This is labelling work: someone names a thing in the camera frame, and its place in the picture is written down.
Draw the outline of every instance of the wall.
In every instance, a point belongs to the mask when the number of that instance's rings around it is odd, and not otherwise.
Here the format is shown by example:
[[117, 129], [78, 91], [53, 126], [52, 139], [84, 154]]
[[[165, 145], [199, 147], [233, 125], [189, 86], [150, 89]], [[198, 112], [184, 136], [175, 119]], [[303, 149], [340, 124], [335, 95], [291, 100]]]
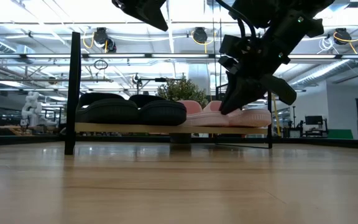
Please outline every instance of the wall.
[[357, 104], [358, 86], [328, 85], [329, 128], [351, 129], [358, 139]]
[[[298, 98], [291, 106], [288, 106], [282, 102], [277, 103], [277, 109], [281, 110], [287, 107], [291, 107], [291, 120], [293, 121], [293, 108], [295, 108], [296, 124], [300, 121], [305, 121], [305, 116], [323, 116], [328, 119], [329, 124], [329, 113], [328, 113], [328, 100], [327, 100], [327, 85], [323, 81], [316, 87], [305, 88], [305, 93], [298, 93]], [[317, 126], [304, 125], [304, 129]]]

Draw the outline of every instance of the wooden shelf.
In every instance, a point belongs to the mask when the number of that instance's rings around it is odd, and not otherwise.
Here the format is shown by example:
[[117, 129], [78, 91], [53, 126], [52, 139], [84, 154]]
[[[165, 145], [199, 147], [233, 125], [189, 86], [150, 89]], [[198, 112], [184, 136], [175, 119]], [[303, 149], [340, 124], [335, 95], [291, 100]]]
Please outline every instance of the wooden shelf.
[[265, 128], [221, 128], [191, 126], [149, 126], [133, 124], [75, 123], [77, 132], [122, 133], [210, 133], [210, 134], [267, 134]]

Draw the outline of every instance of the monitor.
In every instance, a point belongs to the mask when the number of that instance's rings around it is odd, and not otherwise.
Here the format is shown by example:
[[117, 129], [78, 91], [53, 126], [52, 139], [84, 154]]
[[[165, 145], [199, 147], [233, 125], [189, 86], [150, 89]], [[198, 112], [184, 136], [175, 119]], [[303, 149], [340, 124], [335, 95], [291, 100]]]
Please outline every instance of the monitor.
[[320, 125], [323, 124], [323, 116], [306, 116], [307, 125]]

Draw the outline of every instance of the white robot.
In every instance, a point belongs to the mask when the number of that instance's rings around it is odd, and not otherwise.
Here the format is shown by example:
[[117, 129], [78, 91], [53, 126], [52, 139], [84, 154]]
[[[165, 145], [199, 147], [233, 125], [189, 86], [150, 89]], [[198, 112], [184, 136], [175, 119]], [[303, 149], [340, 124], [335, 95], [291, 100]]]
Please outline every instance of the white robot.
[[29, 95], [25, 98], [25, 105], [22, 108], [22, 127], [35, 127], [39, 124], [45, 126], [56, 126], [56, 122], [49, 121], [40, 113], [42, 112], [42, 104], [38, 102], [40, 96], [37, 92], [29, 92]]

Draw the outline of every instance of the black cable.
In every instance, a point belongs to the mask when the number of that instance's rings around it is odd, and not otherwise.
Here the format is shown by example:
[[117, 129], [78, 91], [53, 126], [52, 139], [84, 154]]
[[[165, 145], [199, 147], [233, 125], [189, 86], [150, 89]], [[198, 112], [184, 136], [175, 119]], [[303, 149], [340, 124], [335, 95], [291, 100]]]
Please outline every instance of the black cable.
[[109, 67], [109, 64], [107, 63], [107, 61], [105, 61], [103, 59], [99, 59], [99, 60], [94, 62], [93, 66], [97, 70], [105, 70], [105, 69], [107, 69]]
[[244, 27], [244, 23], [242, 22], [241, 19], [237, 19], [237, 23], [239, 24], [240, 27], [241, 37], [242, 38], [246, 37], [246, 28]]
[[253, 41], [256, 41], [256, 31], [255, 31], [255, 27], [254, 25], [252, 25], [251, 21], [245, 16], [243, 15], [241, 12], [237, 11], [236, 9], [234, 9], [233, 7], [229, 6], [228, 4], [226, 4], [223, 0], [216, 0], [223, 8], [227, 9], [229, 12], [232, 12], [233, 14], [235, 14], [238, 18], [242, 19], [248, 26], [249, 29], [251, 30], [251, 39]]

